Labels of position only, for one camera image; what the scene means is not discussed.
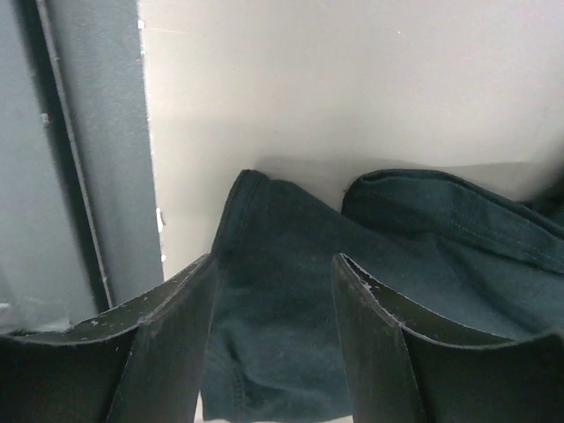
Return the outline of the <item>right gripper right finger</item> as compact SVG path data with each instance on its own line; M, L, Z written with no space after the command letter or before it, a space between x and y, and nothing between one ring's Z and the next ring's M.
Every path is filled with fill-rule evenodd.
M345 255L333 299L357 422L560 422L563 333L510 340L388 288Z

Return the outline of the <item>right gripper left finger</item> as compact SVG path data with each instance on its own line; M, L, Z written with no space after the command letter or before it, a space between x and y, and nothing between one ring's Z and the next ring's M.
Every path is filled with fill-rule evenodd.
M191 422L219 287L202 256L62 332L1 337L3 422Z

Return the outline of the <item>black t-shirt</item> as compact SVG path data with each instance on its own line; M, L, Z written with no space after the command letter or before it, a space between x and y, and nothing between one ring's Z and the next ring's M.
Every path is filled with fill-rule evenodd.
M223 289L201 388L207 420L353 418L333 299L345 255L456 323L510 340L563 333L563 188L515 202L451 174L364 174L340 211L254 170L212 253Z

